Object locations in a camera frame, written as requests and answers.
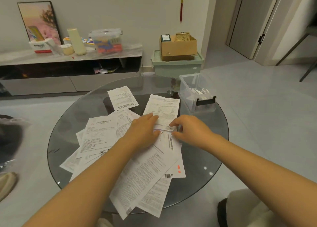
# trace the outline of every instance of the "framed painting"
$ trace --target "framed painting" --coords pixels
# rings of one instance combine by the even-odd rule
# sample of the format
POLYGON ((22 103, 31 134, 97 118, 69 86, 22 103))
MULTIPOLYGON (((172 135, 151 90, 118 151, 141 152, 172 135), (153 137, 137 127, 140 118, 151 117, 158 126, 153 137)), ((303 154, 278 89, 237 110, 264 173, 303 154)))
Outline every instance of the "framed painting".
POLYGON ((61 36, 50 1, 18 2, 22 20, 29 40, 52 38, 61 45, 61 36))

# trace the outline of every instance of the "plastic container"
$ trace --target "plastic container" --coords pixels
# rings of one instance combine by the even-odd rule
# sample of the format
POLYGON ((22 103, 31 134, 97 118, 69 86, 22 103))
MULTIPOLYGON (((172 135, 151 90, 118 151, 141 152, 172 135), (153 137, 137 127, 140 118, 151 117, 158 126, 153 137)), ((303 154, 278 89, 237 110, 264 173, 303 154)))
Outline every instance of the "plastic container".
POLYGON ((155 50, 152 55, 152 65, 156 76, 174 77, 180 75, 199 73, 204 58, 197 52, 193 60, 162 61, 161 51, 155 50))
POLYGON ((61 45, 61 48, 63 49, 63 53, 65 56, 72 55, 74 53, 74 49, 71 44, 61 45))
POLYGON ((122 51, 121 35, 122 30, 116 28, 93 30, 88 36, 93 39, 98 53, 105 53, 122 51))
POLYGON ((178 94, 191 113, 215 111, 216 92, 207 77, 197 73, 180 75, 179 78, 181 83, 178 94))

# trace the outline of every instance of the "tiled floor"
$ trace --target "tiled floor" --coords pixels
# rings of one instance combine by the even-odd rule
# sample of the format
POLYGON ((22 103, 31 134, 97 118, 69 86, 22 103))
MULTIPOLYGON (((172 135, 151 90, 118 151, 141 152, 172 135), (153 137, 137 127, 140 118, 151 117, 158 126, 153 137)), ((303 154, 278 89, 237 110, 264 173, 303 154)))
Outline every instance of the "tiled floor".
MULTIPOLYGON (((317 70, 302 82, 307 66, 263 67, 227 48, 209 52, 205 69, 217 90, 229 125, 230 141, 317 182, 317 70)), ((21 226, 59 188, 50 175, 46 150, 50 133, 75 97, 0 101, 0 113, 27 117, 32 123, 14 165, 20 181, 0 202, 0 226, 21 226)), ((189 199, 115 226, 218 226, 216 205, 245 185, 224 165, 189 199)))

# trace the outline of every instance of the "glass tabletop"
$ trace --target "glass tabletop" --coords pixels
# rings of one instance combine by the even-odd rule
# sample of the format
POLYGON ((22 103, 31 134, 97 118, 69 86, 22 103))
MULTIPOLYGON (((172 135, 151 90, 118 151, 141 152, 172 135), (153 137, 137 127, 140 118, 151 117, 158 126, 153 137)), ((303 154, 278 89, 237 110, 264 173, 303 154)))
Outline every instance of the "glass tabletop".
MULTIPOLYGON (((125 78, 101 86, 72 104, 55 125, 47 150, 51 174, 61 189, 69 183, 72 174, 59 166, 79 147, 76 133, 85 128, 89 118, 112 113, 114 109, 108 91, 123 86, 129 87, 139 103, 139 106, 130 110, 142 115, 150 94, 178 98, 180 80, 159 76, 125 78)), ((179 114, 190 114, 183 102, 180 104, 179 114)), ((214 133, 229 139, 227 119, 217 103, 215 112, 200 113, 195 116, 207 124, 214 133)), ((181 151, 186 178, 172 179, 164 208, 175 205, 199 191, 211 180, 221 165, 221 162, 211 154, 186 143, 183 143, 181 151)), ((104 211, 117 213, 109 200, 104 205, 104 211)), ((139 208, 132 211, 132 213, 143 212, 139 208)))

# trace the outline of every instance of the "white bottle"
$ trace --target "white bottle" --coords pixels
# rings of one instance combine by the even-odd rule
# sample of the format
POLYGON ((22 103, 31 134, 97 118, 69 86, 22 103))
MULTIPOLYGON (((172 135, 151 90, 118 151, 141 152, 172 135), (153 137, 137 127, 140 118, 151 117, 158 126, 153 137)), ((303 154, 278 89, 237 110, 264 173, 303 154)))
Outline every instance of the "white bottle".
POLYGON ((67 29, 70 41, 72 42, 73 49, 77 55, 85 55, 86 48, 79 36, 77 28, 67 29))

